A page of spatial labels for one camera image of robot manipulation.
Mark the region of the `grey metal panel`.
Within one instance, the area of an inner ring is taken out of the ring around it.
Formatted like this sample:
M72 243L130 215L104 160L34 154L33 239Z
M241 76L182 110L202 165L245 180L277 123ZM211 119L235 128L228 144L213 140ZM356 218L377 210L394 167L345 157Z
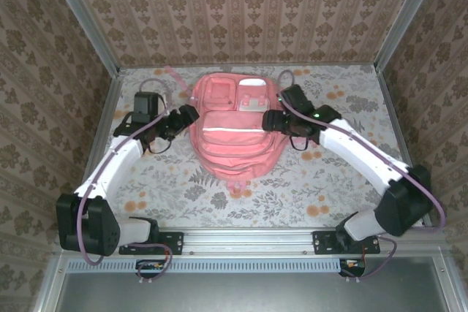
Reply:
M451 258L396 258L377 274L73 273L50 262L33 312L468 312Z

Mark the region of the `pink school backpack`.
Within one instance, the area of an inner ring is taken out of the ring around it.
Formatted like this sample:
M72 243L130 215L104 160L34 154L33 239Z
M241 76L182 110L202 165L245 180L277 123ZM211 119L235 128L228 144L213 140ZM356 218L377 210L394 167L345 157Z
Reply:
M268 174L287 145L304 151L304 137L290 137L263 129L267 110L283 112L277 93L283 79L295 75L286 69L277 80L267 77L215 72L204 75L187 91L200 117L189 136L202 166L227 184L232 193L247 182Z

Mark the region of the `floral table cover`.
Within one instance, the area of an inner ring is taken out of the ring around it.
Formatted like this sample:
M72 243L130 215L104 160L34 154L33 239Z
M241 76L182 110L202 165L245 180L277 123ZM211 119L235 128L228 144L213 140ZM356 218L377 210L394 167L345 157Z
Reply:
M282 67L178 69L188 86L202 76L238 73L278 79ZM371 65L293 66L293 80L316 106L336 109L359 134L392 157L400 151L376 71ZM187 134L164 153L146 153L131 167L110 206L120 218L152 218L161 227L333 227L377 206L380 196L362 174L322 146L287 145L267 175L232 193L199 163Z

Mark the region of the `wide aluminium mounting rail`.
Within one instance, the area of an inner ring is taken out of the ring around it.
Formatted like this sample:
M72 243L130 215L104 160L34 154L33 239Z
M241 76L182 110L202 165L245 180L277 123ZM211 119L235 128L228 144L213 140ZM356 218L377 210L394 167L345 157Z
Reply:
M312 233L314 231L334 231L331 228L281 228L281 229L183 229L163 228L153 231L150 238L156 237L160 232L183 232L184 245L181 255L316 255ZM116 235L104 237L105 244L114 244L111 254L118 254L120 246L132 242L143 243L140 235L130 237L129 227L121 230L120 243L116 242ZM442 233L420 232L411 229L401 237L379 235L381 255L391 252L392 246L397 245L397 254L400 256L430 256L448 248Z

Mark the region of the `aluminium frame bar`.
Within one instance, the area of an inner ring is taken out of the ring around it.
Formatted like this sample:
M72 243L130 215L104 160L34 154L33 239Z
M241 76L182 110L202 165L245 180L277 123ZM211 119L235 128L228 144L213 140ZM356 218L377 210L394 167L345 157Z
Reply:
M401 160L405 164L409 165L410 167L413 167L413 162L411 160L410 153L407 148L407 144L404 140L404 135L400 127L398 116L396 114L396 109L393 106L393 101L390 96L390 92L388 90L387 84L385 82L384 75L378 69L375 69L375 71L376 71L378 83L380 85L380 89L382 91L384 103L388 111L390 122L393 128L393 132L395 134L395 138L398 144L398 148L399 148L400 155L401 155ZM428 213L425 213L423 217L412 228L420 232L432 232L434 229Z
M100 163L105 155L107 138L110 133L113 114L116 110L116 105L121 96L121 89L124 80L124 71L119 70L110 81L109 90L102 109L102 114L98 123L94 141L91 147L91 152L88 157L87 165L83 173L82 183L85 183L96 166Z
M371 61L341 61L341 62L280 62L280 63L263 63L263 62L256 62L256 63L223 63L223 64L149 64L149 65L137 65L137 66L120 66L118 68L119 71L123 71L125 69L158 69L164 68L166 66L170 66L174 69L188 69L188 68L220 68L220 69L228 69L233 67L264 67L264 66L274 66L274 67L292 67L292 66L360 66L360 65L371 65L374 66L374 63Z

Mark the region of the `aluminium frame post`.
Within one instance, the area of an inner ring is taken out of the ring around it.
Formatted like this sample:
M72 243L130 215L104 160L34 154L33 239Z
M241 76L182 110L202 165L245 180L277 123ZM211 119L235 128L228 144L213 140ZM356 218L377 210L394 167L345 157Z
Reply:
M92 44L109 75L113 79L118 77L118 60L107 43L104 32L99 28L98 22L95 21L91 6L87 5L85 0L66 0L66 2L77 18L78 23L83 28L88 40Z
M409 28L411 22L415 19L416 13L423 0L404 0L401 9L396 16L375 60L374 68L377 73L381 73L388 64L393 53L398 47L404 33Z

